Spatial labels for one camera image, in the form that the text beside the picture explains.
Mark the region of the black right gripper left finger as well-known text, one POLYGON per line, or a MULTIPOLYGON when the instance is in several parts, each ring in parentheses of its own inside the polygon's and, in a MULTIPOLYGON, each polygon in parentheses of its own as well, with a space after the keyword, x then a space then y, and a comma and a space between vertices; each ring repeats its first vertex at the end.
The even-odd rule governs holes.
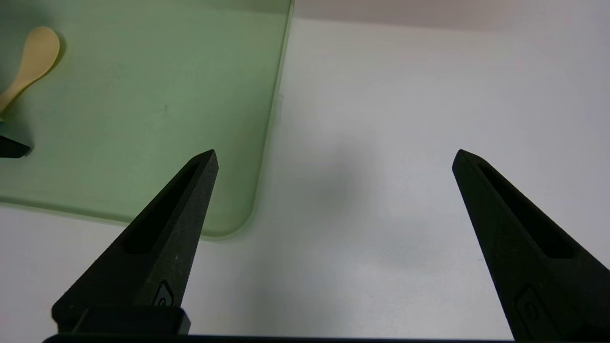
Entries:
POLYGON ((59 333, 95 307, 179 307, 189 280, 218 160, 191 158, 52 307, 59 333))

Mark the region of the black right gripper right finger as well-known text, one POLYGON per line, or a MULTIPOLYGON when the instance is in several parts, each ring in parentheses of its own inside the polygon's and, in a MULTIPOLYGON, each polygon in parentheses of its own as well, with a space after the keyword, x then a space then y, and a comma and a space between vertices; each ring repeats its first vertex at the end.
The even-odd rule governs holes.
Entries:
POLYGON ((514 340, 608 341, 608 268, 486 160, 452 171, 514 340))

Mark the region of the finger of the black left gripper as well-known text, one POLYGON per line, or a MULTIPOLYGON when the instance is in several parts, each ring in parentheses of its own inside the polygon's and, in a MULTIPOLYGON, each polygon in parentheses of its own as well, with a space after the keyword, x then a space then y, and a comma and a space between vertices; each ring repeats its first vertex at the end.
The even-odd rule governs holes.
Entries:
POLYGON ((19 159, 27 156, 32 148, 4 135, 0 136, 0 158, 19 159))

